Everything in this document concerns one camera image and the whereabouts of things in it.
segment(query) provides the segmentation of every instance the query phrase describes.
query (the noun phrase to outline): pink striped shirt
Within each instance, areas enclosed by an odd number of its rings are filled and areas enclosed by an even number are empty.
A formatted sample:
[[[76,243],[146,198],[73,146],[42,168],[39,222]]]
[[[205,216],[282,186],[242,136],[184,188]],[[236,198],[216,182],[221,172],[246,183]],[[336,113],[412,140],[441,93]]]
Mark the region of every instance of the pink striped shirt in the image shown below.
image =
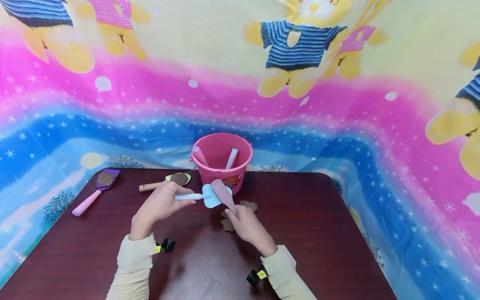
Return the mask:
[[[340,47],[337,55],[362,50],[365,42],[372,36],[374,31],[375,27],[370,25],[365,25],[352,31],[352,33],[343,40],[342,47]]]
[[[96,21],[121,28],[133,28],[130,20],[132,4],[129,0],[88,0],[96,13]]]

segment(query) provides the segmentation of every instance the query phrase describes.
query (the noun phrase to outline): brown play dough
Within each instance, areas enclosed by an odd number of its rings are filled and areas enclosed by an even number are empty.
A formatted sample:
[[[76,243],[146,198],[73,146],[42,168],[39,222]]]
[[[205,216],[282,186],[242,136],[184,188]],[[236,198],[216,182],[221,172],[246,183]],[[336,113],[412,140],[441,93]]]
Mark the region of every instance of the brown play dough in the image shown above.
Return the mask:
[[[115,180],[115,175],[110,174],[110,173],[101,173],[98,176],[97,182],[98,182],[98,187],[104,187],[104,186],[109,186],[112,184],[112,182]]]
[[[173,174],[170,181],[176,182],[179,186],[184,186],[188,182],[188,177],[185,173]]]
[[[254,202],[250,202],[250,201],[246,201],[246,200],[242,200],[240,201],[240,205],[243,205],[243,206],[246,206],[246,207],[249,207],[253,210],[253,212],[256,212],[257,209],[258,209],[258,206],[256,203]]]
[[[223,230],[228,232],[235,232],[232,222],[229,219],[222,220]]]

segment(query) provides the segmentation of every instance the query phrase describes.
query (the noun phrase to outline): left hand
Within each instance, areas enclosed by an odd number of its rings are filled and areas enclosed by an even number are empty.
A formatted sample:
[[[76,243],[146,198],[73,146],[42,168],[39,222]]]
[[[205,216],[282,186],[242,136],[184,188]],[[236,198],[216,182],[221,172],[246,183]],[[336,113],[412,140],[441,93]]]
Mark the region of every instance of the left hand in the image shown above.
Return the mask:
[[[172,181],[164,181],[145,200],[138,212],[132,218],[131,240],[141,240],[151,233],[152,225],[184,207],[195,204],[195,200],[175,200],[175,194],[193,193]]]

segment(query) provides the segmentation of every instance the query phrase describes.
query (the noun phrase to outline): blue striped shirt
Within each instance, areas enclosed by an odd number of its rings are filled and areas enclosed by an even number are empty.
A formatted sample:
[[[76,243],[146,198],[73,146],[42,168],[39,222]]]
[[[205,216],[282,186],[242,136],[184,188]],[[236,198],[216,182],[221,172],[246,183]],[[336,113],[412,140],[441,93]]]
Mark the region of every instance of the blue striped shirt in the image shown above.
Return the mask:
[[[330,43],[346,28],[346,26],[331,28],[297,26],[287,21],[262,22],[264,48],[272,46],[268,53],[266,68],[293,71],[318,67]],[[297,44],[293,47],[287,45],[290,31],[301,33]]]
[[[29,27],[73,26],[66,0],[0,0],[7,14]]]
[[[475,67],[473,67],[474,71],[478,69],[480,69],[480,57]],[[456,97],[470,100],[480,112],[480,73],[475,75],[475,77],[473,77],[473,80],[470,81],[467,86],[462,88],[460,92],[458,92]]]

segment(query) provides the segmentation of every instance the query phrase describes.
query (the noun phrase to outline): bucket label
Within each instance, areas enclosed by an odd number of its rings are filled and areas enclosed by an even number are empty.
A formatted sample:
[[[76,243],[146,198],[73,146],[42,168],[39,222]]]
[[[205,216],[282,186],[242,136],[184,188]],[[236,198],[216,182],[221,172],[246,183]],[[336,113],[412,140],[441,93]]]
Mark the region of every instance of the bucket label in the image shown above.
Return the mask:
[[[233,176],[227,177],[222,181],[223,181],[223,184],[225,184],[225,186],[228,186],[229,188],[233,189],[240,183],[240,179],[242,178],[242,176],[243,176],[243,173],[241,173],[240,175],[233,175]]]

